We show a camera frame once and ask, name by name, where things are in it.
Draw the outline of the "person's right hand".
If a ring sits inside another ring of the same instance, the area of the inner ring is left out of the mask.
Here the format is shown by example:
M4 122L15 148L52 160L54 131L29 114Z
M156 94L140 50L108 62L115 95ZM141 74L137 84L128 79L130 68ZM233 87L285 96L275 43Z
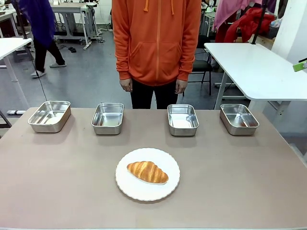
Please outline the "person's right hand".
M132 92L132 79L119 80L122 89L126 92Z

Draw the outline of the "person's left hand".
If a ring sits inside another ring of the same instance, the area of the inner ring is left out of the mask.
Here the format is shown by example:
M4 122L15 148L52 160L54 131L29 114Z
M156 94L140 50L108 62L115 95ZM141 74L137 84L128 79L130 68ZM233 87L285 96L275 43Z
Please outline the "person's left hand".
M175 88L175 93L176 94L181 94L185 91L186 87L188 85L187 81L184 80L176 80L176 88Z

